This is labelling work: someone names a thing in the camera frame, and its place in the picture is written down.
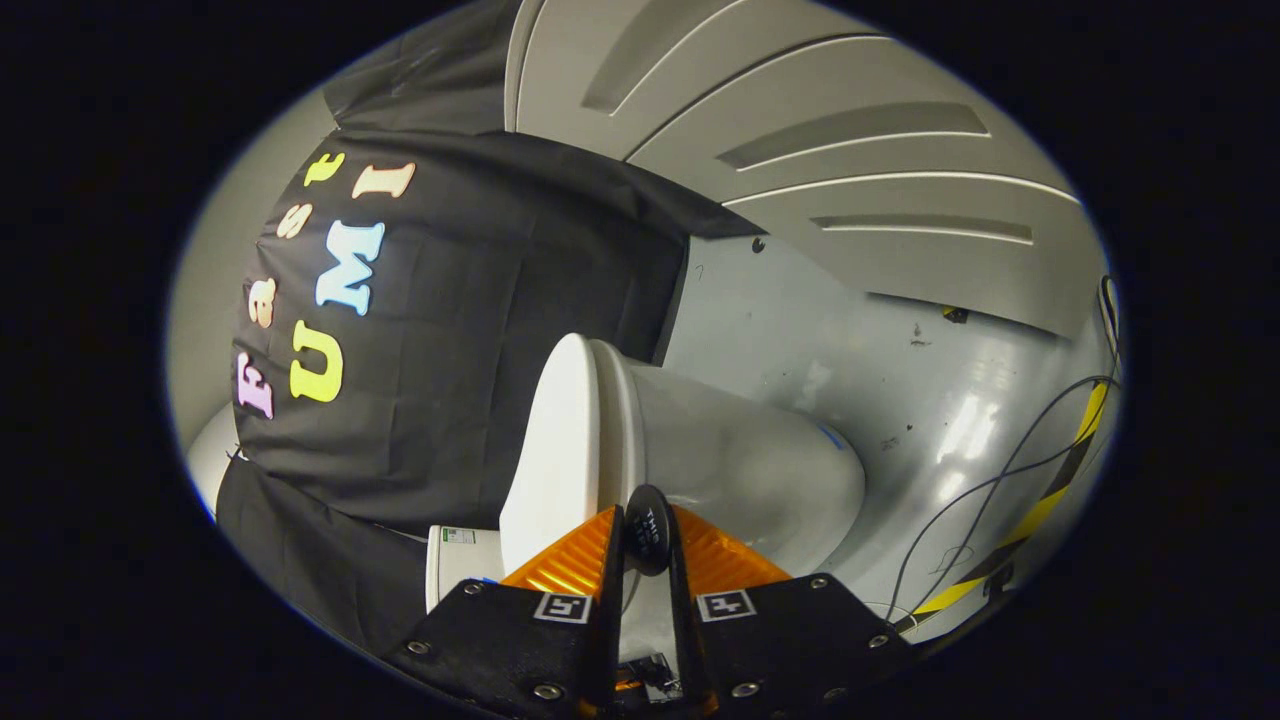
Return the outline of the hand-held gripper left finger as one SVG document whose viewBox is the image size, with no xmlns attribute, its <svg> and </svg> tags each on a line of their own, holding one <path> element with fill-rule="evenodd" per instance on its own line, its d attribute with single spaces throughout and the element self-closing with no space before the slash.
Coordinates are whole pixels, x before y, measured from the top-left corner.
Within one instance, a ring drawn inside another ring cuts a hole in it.
<svg viewBox="0 0 1280 720">
<path fill-rule="evenodd" d="M 585 593 L 463 580 L 384 657 L 429 691 L 497 719 L 614 719 L 625 512 L 599 512 L 529 570 L 588 552 Z"/>
</svg>

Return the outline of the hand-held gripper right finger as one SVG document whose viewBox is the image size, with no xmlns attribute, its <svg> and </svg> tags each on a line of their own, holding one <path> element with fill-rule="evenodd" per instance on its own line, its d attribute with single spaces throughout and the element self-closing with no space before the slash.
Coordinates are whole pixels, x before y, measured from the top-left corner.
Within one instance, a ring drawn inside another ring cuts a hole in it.
<svg viewBox="0 0 1280 720">
<path fill-rule="evenodd" d="M 915 647 L 827 573 L 792 575 L 669 510 L 675 632 L 690 719 L 841 719 Z"/>
</svg>

